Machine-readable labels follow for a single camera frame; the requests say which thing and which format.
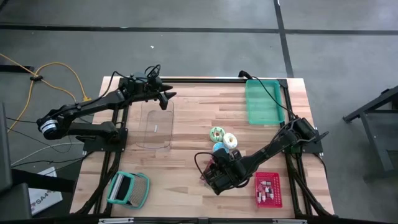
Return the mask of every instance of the clear plastic container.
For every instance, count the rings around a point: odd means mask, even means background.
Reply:
[[[166,110],[162,110],[159,101],[142,102],[141,119],[135,134],[137,146],[146,149],[171,148],[173,133],[174,103],[169,100]]]

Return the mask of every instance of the red plastic basket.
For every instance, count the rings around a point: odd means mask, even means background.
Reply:
[[[265,202],[257,201],[257,188],[261,185],[262,181],[271,182],[271,188],[274,191],[274,199],[267,199]],[[280,181],[279,174],[273,172],[256,172],[254,182],[254,195],[257,207],[259,208],[282,208],[282,195],[280,194]]]

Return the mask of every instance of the concrete floor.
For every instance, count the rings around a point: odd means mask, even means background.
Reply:
[[[398,29],[395,1],[280,0],[280,6],[286,29]],[[272,0],[71,0],[68,4],[12,0],[0,12],[0,22],[278,28]],[[397,85],[397,40],[396,35],[287,35],[294,77],[305,79],[315,124],[320,131],[330,131],[323,140],[324,160],[335,212],[341,217],[398,222],[397,179],[363,182],[364,174],[380,170],[381,165],[362,124],[345,124],[341,119]],[[0,30],[0,52],[35,67],[53,61],[67,63],[80,75],[90,96],[98,95],[102,76],[113,70],[128,74],[155,63],[162,64],[164,76],[235,77],[240,70],[259,77],[287,76],[279,34]],[[0,63],[9,62],[0,58]],[[42,75],[82,98],[68,70],[51,67]],[[0,75],[0,101],[5,102],[8,116],[16,118],[23,109],[28,89],[27,75]],[[71,102],[68,95],[38,83],[23,119],[34,121],[50,109]],[[20,123],[16,130],[43,140],[34,124]],[[10,133],[9,140],[12,161],[43,147],[16,133]],[[81,146],[73,146],[62,159],[80,156]],[[59,154],[46,150],[26,162],[58,158]],[[21,168],[38,172],[48,166],[40,163]],[[76,178],[77,172],[75,169],[66,175]]]

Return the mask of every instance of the wooden table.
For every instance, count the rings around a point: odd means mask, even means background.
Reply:
[[[111,89],[118,86],[114,78]],[[287,79],[293,112],[313,123],[304,80]],[[109,84],[104,77],[101,93]],[[145,205],[140,210],[130,210],[120,205],[113,206],[114,217],[223,217],[223,218],[293,218],[294,211],[290,194],[285,157],[278,154],[260,165],[258,171],[278,172],[282,190],[282,208],[256,207],[254,178],[241,189],[227,190],[217,196],[203,186],[200,173],[193,161],[197,152],[211,152],[214,143],[209,139],[213,126],[221,126],[238,139],[242,155],[252,154],[265,146],[279,129],[275,126],[250,125],[246,114],[244,84],[241,83],[168,83],[174,86],[177,95],[174,102],[174,126],[170,151],[152,151],[137,147],[133,132],[137,131],[141,117],[141,103],[133,103],[129,109],[127,128],[129,137],[122,154],[119,170],[142,172],[151,180]],[[110,121],[112,111],[96,113],[93,122]],[[104,153],[95,152],[87,157],[73,198],[71,212],[77,211],[89,199],[97,187]],[[204,169],[209,157],[198,156]],[[307,184],[325,209],[333,213],[328,183],[322,163],[314,155],[303,155]],[[300,208],[304,212],[303,197],[298,190]]]

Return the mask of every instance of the blue object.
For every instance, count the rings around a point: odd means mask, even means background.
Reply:
[[[222,142],[218,142],[218,143],[214,144],[214,146],[213,146],[213,152],[215,152],[215,151],[217,151],[217,150],[219,150],[219,149],[221,149],[221,148],[224,148],[224,150],[226,151],[226,153],[229,153],[229,149],[228,149],[226,146],[224,146],[224,143],[222,143]]]
[[[282,105],[279,82],[261,80],[261,83]],[[268,95],[259,80],[248,80],[245,92],[249,124],[280,124],[285,120],[282,108]]]

